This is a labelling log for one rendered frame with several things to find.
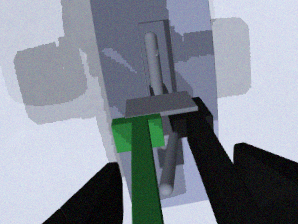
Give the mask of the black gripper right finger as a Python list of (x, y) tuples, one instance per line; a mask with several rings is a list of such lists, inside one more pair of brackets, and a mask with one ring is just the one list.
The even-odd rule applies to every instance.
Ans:
[(245, 143), (233, 148), (234, 167), (258, 208), (291, 198), (298, 208), (298, 163)]

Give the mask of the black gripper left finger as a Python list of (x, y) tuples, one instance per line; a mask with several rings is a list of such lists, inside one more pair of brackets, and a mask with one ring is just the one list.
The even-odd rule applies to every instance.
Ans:
[(90, 177), (43, 224), (124, 224), (124, 184), (116, 161)]

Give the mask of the white rounded rod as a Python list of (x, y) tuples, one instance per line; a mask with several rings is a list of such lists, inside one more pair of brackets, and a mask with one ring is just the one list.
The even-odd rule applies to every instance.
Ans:
[[(148, 65), (150, 73), (150, 83), (152, 83), (154, 95), (162, 95), (164, 93), (164, 79), (162, 79), (160, 52), (158, 52), (158, 45), (156, 34), (148, 32), (144, 36), (146, 56), (148, 56)], [(166, 151), (169, 140), (165, 140), (165, 147), (161, 147)]]

